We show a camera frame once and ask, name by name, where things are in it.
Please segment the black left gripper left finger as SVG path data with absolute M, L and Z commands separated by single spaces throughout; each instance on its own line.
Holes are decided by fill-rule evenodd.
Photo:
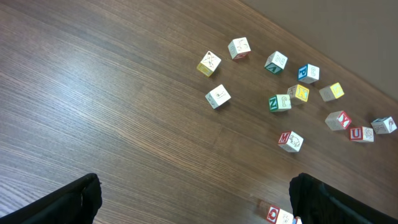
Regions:
M 102 200 L 98 176 L 89 173 L 1 218 L 1 224 L 92 224 Z

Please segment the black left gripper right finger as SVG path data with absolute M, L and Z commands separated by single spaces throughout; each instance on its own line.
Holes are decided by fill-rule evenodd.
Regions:
M 397 224 L 397 219 L 306 173 L 290 181 L 289 195 L 293 215 L 304 224 Z

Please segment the white block with figure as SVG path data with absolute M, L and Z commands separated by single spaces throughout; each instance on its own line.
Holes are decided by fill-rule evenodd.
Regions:
M 269 207 L 266 220 L 271 224 L 292 224 L 294 216 L 275 205 Z

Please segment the white block red U side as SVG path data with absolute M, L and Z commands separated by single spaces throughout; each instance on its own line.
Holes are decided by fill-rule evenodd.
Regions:
M 374 142 L 373 128 L 357 127 L 349 130 L 349 140 L 355 142 Z

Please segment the white block green N side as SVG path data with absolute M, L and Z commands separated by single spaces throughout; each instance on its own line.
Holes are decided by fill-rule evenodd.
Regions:
M 290 95 L 274 95 L 269 98 L 270 112 L 286 111 L 291 108 Z

